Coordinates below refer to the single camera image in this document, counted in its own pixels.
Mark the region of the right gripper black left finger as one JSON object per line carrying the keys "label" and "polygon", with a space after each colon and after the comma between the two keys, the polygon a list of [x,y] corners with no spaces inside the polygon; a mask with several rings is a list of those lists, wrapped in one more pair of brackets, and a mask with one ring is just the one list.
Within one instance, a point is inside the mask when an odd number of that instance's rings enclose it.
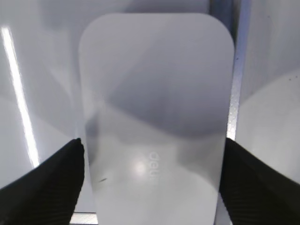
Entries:
{"label": "right gripper black left finger", "polygon": [[2,225],[68,225],[84,181],[84,147],[73,139],[0,190]]}

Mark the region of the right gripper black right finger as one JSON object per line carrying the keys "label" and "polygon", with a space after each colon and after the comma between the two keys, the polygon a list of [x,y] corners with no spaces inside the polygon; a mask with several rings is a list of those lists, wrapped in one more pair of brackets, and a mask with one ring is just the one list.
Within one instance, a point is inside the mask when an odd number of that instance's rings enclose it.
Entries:
{"label": "right gripper black right finger", "polygon": [[298,225],[300,185],[226,139],[221,197],[234,225]]}

